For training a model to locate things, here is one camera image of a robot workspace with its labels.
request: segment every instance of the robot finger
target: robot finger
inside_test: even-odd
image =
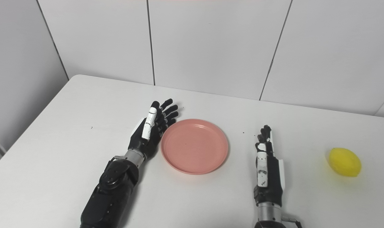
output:
[[[176,123],[176,119],[170,119],[167,123],[163,122],[162,125],[158,127],[158,130],[160,131],[160,136],[162,136],[164,132],[174,123]]]
[[[162,126],[166,125],[167,123],[169,123],[172,119],[174,119],[178,115],[179,115],[179,113],[177,111],[175,111],[175,112],[169,114],[165,118],[160,118],[160,121],[157,121],[157,126],[162,127]]]
[[[169,98],[168,100],[166,100],[160,107],[161,111],[163,111],[164,109],[166,109],[166,107],[168,107],[170,104],[173,103],[173,100],[172,98]]]
[[[167,110],[163,111],[163,115],[164,117],[166,117],[167,115],[169,115],[171,112],[173,111],[176,111],[178,109],[178,106],[177,105],[172,105],[171,107],[169,107]]]

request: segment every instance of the robotic arm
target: robotic arm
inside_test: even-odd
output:
[[[163,133],[176,122],[178,106],[167,108],[172,103],[173,100],[169,99],[160,106],[154,101],[147,118],[132,134],[126,154],[114,156],[108,162],[82,212],[80,228],[117,226],[138,183],[138,168],[154,155]]]
[[[282,194],[285,189],[285,172],[283,160],[275,157],[273,152],[272,130],[268,125],[258,135],[257,149],[257,186],[254,199],[258,207],[258,222],[255,228],[286,228],[284,222],[294,222],[298,228],[302,225],[296,219],[282,216]]]

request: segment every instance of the joint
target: joint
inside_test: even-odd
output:
[[[126,154],[124,156],[115,156],[115,159],[116,160],[118,160],[118,159],[129,160],[131,163],[136,165],[137,168],[139,168],[141,166],[141,164],[143,163],[143,161],[145,160],[145,156],[143,155],[143,153],[141,153],[138,150],[130,149],[126,152]]]
[[[263,202],[258,205],[259,221],[282,222],[280,206],[272,202]]]

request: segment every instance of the white thumb segment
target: white thumb segment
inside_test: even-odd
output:
[[[267,152],[257,152],[257,179],[259,187],[268,186]]]
[[[145,120],[144,128],[141,137],[150,140],[151,128],[154,126],[155,117],[157,116],[157,109],[151,107],[148,112],[147,119]]]

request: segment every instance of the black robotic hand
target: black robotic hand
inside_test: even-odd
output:
[[[258,222],[255,228],[286,228],[283,222],[302,225],[296,219],[282,216],[282,194],[285,186],[283,161],[275,157],[273,151],[272,130],[268,125],[258,135],[257,149],[257,185],[254,188],[254,199],[258,207]]]
[[[148,140],[142,137],[147,120],[147,118],[144,118],[130,138],[128,147],[129,150],[137,150],[141,152],[145,159],[153,157],[162,135],[172,124],[176,122],[175,117],[179,115],[176,111],[178,109],[177,105],[172,105],[167,108],[172,103],[172,99],[166,100],[161,106],[159,102],[153,102],[151,107],[155,108],[157,113],[155,119],[152,120],[153,125],[150,127],[150,139]]]
[[[160,107],[160,103],[154,101],[147,118],[132,134],[126,154],[114,156],[108,162],[82,212],[81,228],[117,226],[138,183],[138,168],[143,161],[153,157],[163,133],[176,122],[178,106],[167,108],[172,103],[169,99]]]

